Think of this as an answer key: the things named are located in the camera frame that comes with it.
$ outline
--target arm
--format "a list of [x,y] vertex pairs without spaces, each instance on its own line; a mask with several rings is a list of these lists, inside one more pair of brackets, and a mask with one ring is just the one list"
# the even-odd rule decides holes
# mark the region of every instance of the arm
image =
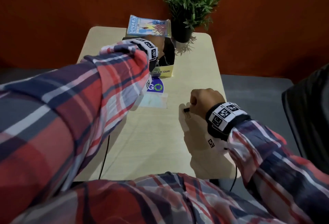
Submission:
[[146,53],[129,42],[104,53],[0,85],[1,223],[67,189],[133,106]]
[[[329,211],[329,176],[291,154],[280,135],[224,103],[218,91],[193,90],[190,111],[207,120],[209,134],[228,141],[247,190],[286,223],[322,222]],[[226,115],[219,106],[225,106]]]

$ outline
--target blue book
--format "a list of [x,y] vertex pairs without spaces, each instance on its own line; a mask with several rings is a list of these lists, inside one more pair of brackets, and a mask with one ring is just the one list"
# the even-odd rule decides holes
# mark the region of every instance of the blue book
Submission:
[[170,20],[152,20],[130,15],[127,36],[146,36],[149,34],[170,38]]

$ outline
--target purple sticker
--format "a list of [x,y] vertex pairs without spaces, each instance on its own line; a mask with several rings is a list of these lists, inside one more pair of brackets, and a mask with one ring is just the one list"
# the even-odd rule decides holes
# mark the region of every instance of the purple sticker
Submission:
[[147,91],[163,93],[163,83],[159,77],[153,77],[152,83],[150,84]]

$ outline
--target hand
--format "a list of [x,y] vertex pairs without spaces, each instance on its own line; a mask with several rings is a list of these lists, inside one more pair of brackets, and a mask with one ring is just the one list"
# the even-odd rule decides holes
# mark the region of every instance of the hand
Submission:
[[164,55],[163,49],[165,47],[165,38],[162,36],[147,35],[143,37],[148,41],[151,41],[158,48],[158,59]]
[[191,91],[190,112],[206,119],[207,112],[216,104],[225,102],[224,97],[213,89],[195,89]]

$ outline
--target potted plant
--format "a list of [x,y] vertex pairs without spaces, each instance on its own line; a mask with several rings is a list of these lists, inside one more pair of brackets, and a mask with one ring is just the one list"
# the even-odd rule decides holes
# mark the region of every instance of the potted plant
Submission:
[[175,40],[186,43],[195,27],[212,22],[209,14],[220,0],[164,0],[171,11],[171,33]]

